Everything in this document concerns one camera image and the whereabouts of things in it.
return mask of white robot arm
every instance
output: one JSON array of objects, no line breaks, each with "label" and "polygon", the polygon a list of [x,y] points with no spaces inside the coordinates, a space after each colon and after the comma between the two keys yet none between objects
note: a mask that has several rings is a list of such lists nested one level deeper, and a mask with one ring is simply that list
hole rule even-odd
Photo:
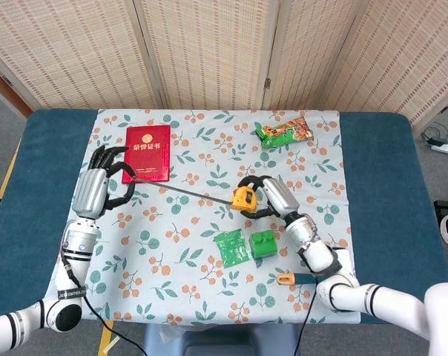
[{"label": "white robot arm", "polygon": [[25,343],[36,329],[48,327],[68,332],[81,320],[81,302],[86,295],[85,278],[99,232],[95,221],[106,209],[128,202],[134,193],[135,183],[132,182],[125,196],[110,200],[108,195],[109,177],[117,171],[124,169],[135,177],[125,163],[112,164],[113,158],[126,150],[126,147],[105,150],[101,146],[93,153],[88,170],[76,188],[72,208],[78,217],[66,227],[62,236],[55,279],[57,295],[0,317],[0,353]]},{"label": "white robot arm", "polygon": [[448,356],[448,283],[431,287],[425,304],[410,294],[375,284],[360,286],[353,273],[337,260],[317,233],[307,214],[299,214],[300,204],[285,184],[271,177],[249,176],[239,186],[261,187],[269,199],[269,207],[256,213],[243,211],[249,218],[276,215],[285,220],[286,231],[297,243],[297,253],[314,276],[317,297],[330,309],[370,314],[388,323],[407,329],[430,341],[430,355]]}]

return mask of woven screen panel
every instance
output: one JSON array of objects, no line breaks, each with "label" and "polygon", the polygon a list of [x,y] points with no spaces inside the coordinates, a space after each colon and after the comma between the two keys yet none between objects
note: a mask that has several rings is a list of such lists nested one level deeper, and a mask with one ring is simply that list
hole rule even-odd
[{"label": "woven screen panel", "polygon": [[275,41],[283,41],[271,63],[267,109],[314,108],[355,17],[357,0],[292,0],[289,20]]},{"label": "woven screen panel", "polygon": [[448,92],[448,1],[372,0],[323,108],[394,111],[412,125]]},{"label": "woven screen panel", "polygon": [[44,108],[156,108],[124,1],[0,1],[0,60]]},{"label": "woven screen panel", "polygon": [[170,108],[260,108],[270,1],[142,0]]}]

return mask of gray floor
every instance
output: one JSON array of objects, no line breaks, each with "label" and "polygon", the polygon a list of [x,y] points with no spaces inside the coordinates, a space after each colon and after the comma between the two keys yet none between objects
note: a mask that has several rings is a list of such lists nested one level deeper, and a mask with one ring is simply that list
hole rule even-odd
[{"label": "gray floor", "polygon": [[[437,117],[437,121],[448,128],[448,110]],[[23,127],[24,123],[0,103],[0,186]],[[448,200],[448,155],[431,151],[419,139],[416,143],[432,200]],[[116,323],[115,329],[133,340],[143,340],[141,325]],[[78,328],[67,334],[41,330],[29,343],[8,355],[96,355],[101,332],[99,322],[89,320],[82,321]],[[427,355],[427,350],[426,341],[390,325],[308,325],[301,343],[302,355],[411,356]],[[124,341],[119,341],[109,354],[140,355]]]}]

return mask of floral tablecloth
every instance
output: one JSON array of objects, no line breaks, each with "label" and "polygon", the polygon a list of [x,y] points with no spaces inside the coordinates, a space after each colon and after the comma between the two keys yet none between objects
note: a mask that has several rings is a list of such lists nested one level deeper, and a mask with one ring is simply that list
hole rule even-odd
[{"label": "floral tablecloth", "polygon": [[[301,115],[314,131],[313,142],[260,147],[254,133],[258,125],[275,126]],[[347,248],[347,263],[354,266],[338,112],[101,110],[81,173],[96,148],[124,145],[126,129],[143,125],[171,126],[171,178],[166,184],[227,200],[244,176],[278,178],[300,202],[300,212],[313,217],[321,238],[330,246]],[[117,174],[111,179],[112,196],[125,193],[121,178]],[[266,204],[261,194],[259,200]],[[75,218],[70,211],[69,219]],[[102,235],[87,288],[91,303],[106,319],[184,326],[300,323],[309,309],[314,285],[276,282],[279,273],[307,272],[276,217],[247,220],[211,200],[137,184],[132,200],[107,211],[97,225]],[[246,239],[273,230],[278,254],[223,268],[213,238],[238,228]],[[84,308],[83,317],[94,316]],[[317,300],[309,319],[359,321],[359,313],[332,311]]]}]

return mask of gray chair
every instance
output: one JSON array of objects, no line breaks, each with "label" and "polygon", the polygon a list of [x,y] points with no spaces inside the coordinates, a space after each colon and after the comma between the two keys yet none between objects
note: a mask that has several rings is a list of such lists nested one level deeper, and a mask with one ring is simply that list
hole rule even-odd
[{"label": "gray chair", "polygon": [[160,325],[145,328],[145,351],[153,356],[293,355],[300,332],[300,324],[220,325],[163,343]]}]

